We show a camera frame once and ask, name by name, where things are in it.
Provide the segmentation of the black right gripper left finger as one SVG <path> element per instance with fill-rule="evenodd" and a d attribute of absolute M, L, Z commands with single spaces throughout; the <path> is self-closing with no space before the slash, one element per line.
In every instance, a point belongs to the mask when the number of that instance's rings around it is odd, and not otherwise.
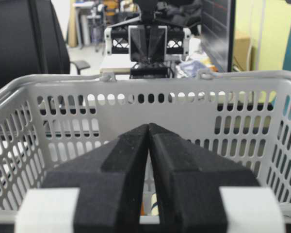
<path fill-rule="evenodd" d="M 149 127 L 47 171 L 27 192 L 16 233 L 133 233 L 139 228 Z"/>

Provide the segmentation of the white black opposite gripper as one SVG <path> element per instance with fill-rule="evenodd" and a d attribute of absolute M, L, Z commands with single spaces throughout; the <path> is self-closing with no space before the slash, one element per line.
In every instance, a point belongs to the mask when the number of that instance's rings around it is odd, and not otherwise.
<path fill-rule="evenodd" d="M 130 79 L 173 78 L 171 64 L 189 55 L 191 30 L 175 24 L 119 23 L 104 34 L 107 55 L 127 54 L 134 62 Z"/>

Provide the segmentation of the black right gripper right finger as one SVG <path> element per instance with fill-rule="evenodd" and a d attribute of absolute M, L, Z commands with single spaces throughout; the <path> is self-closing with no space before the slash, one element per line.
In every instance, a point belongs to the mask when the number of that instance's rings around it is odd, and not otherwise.
<path fill-rule="evenodd" d="M 254 173 L 155 123 L 150 155 L 161 223 L 181 233 L 283 233 L 270 188 Z"/>

